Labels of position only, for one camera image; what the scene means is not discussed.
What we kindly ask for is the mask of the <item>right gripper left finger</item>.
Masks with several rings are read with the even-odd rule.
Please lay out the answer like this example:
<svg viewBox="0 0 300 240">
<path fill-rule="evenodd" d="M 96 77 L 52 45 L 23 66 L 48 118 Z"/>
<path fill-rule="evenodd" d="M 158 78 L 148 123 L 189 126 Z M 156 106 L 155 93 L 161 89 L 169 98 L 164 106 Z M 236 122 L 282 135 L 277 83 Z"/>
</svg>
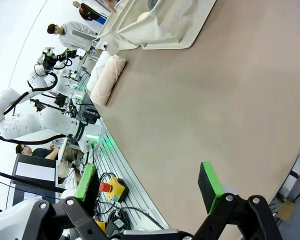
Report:
<svg viewBox="0 0 300 240">
<path fill-rule="evenodd" d="M 63 230 L 75 229 L 82 240 L 108 240 L 93 220 L 100 180 L 96 166 L 88 164 L 73 196 L 50 204 L 38 200 L 31 210 L 31 239 L 58 240 Z"/>
</svg>

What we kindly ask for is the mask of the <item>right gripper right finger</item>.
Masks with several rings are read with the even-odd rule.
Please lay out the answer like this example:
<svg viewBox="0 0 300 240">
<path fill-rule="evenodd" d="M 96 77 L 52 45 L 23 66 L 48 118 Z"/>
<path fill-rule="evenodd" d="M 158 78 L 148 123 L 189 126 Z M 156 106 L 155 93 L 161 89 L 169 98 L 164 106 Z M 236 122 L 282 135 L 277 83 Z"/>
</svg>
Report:
<svg viewBox="0 0 300 240">
<path fill-rule="evenodd" d="M 202 162 L 198 186 L 207 218 L 194 234 L 195 240 L 217 240 L 227 225 L 237 226 L 245 240 L 281 240 L 267 200 L 261 195 L 248 199 L 225 192 L 210 162 Z"/>
</svg>

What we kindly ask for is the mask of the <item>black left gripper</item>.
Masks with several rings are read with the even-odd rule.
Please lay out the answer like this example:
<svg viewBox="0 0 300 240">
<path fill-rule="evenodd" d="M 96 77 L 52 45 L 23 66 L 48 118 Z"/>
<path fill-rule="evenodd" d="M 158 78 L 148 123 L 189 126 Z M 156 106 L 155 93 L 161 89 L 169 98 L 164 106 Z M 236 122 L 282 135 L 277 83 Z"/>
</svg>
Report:
<svg viewBox="0 0 300 240">
<path fill-rule="evenodd" d="M 63 53 L 57 55 L 55 67 L 63 67 L 64 65 L 72 65 L 73 59 L 77 56 L 76 50 L 65 50 Z"/>
</svg>

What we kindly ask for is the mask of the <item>person right hand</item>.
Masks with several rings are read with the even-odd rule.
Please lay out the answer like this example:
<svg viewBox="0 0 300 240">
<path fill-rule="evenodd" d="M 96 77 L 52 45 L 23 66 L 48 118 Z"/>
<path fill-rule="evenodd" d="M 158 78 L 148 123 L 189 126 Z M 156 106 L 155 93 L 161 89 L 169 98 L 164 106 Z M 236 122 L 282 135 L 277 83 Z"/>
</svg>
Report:
<svg viewBox="0 0 300 240">
<path fill-rule="evenodd" d="M 105 6 L 113 13 L 116 13 L 115 5 L 118 3 L 117 0 L 103 0 Z"/>
</svg>

